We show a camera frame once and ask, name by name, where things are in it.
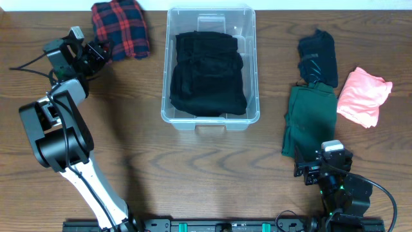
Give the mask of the dark green garment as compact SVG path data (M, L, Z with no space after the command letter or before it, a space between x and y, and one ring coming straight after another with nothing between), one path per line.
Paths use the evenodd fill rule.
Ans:
M304 160L315 160L321 144L334 139L337 121L334 89L321 82L294 86L285 121L281 154L295 157L297 148Z

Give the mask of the salmon pink garment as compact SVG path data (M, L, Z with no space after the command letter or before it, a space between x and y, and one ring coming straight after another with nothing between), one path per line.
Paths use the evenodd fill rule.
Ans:
M392 88L392 82L356 67L349 73L341 90L337 113L364 128L375 127L379 121L379 108L389 97Z

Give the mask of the black pants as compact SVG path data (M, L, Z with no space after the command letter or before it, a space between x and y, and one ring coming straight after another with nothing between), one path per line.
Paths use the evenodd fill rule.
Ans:
M242 68L235 37L219 32L178 34L171 104L197 117L245 114Z

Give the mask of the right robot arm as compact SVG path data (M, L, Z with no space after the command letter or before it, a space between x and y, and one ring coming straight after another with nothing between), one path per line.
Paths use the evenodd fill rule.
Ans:
M338 213L362 218L370 207L372 185L350 176L353 154L345 148L315 152L312 160L304 158L295 147L294 176L304 183L318 185L326 214Z

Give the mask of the red navy plaid shirt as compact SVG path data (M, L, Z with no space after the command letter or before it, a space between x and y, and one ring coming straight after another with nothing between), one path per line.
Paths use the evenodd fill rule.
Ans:
M113 42L112 61L143 59L150 55L147 24L137 1L95 3L91 12L95 40Z

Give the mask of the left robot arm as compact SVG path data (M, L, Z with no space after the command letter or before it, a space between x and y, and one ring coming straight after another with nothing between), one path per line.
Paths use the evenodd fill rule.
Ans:
M113 42L82 43L69 37L48 43L43 54L53 68L45 76L51 90L19 108L37 161L73 184L97 218L100 231L143 231L144 225L97 165L94 142L78 105L88 97L89 81L110 60Z

